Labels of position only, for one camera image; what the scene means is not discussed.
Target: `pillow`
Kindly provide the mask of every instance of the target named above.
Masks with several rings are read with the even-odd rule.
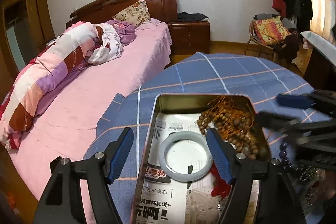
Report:
[[[253,20],[254,31],[264,45],[282,42],[291,33],[284,27],[280,16],[271,19]]]
[[[149,15],[146,1],[138,0],[136,3],[117,13],[113,19],[127,21],[136,28],[142,23],[150,22],[151,16]]]

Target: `wooden floor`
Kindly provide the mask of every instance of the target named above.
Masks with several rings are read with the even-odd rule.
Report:
[[[246,43],[237,43],[237,42],[223,42],[223,41],[211,41],[209,53],[228,53],[228,54],[244,54],[244,50],[246,48]],[[249,56],[258,56],[259,55],[259,46],[250,44],[249,49],[246,52],[246,55]],[[183,59],[188,58],[191,55],[172,55],[170,56],[171,63],[168,66],[174,65],[180,62]],[[268,60],[273,60],[273,53],[263,48],[262,53],[260,54],[261,58],[265,58]],[[276,63],[287,68],[288,70],[296,73],[297,75],[303,76],[302,73],[298,70],[298,68],[292,64],[288,64],[285,60],[276,60]]]
[[[245,43],[235,43],[235,42],[211,42],[210,53],[229,53],[229,54],[243,54],[245,50]],[[258,56],[258,46],[251,45],[251,50],[247,51],[246,55]],[[267,52],[261,53],[260,57],[272,60],[272,53]],[[191,55],[173,55],[171,56],[171,64],[169,66],[178,63],[179,61],[189,57]],[[285,61],[280,62],[277,60],[278,64],[283,67],[293,71],[294,73],[302,76],[300,71],[291,64],[287,64]],[[37,207],[37,200],[34,198],[32,193],[29,191],[19,174],[17,173],[8,152],[0,145],[0,162],[4,166],[4,170],[0,170],[0,178],[3,176],[5,179],[0,179],[0,190],[4,193],[7,191],[14,195],[16,200],[16,207],[20,212],[20,216],[25,224],[32,224],[34,212]]]
[[[0,170],[0,191],[5,195],[10,192],[14,196],[22,221],[24,224],[32,224],[38,201],[17,173],[7,150],[2,145],[0,145],[0,162],[4,167]]]

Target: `clothes on nightstand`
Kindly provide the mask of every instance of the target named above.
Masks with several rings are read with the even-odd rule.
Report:
[[[177,14],[178,21],[181,22],[199,22],[208,21],[209,18],[203,14],[188,14],[187,12],[182,12]]]

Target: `screw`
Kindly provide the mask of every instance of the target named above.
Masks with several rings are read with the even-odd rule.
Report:
[[[66,165],[69,162],[68,158],[61,159],[61,164]]]
[[[103,152],[97,152],[97,153],[95,153],[94,157],[96,159],[101,159],[102,157],[104,157],[104,153]]]
[[[246,158],[244,153],[237,153],[236,157],[240,160],[243,160],[244,158]]]
[[[278,159],[271,159],[271,164],[273,164],[273,165],[279,165],[280,161]]]

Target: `wooden wardrobe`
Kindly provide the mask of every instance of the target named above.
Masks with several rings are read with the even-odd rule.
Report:
[[[47,0],[4,0],[0,4],[0,101],[19,71],[55,38]]]

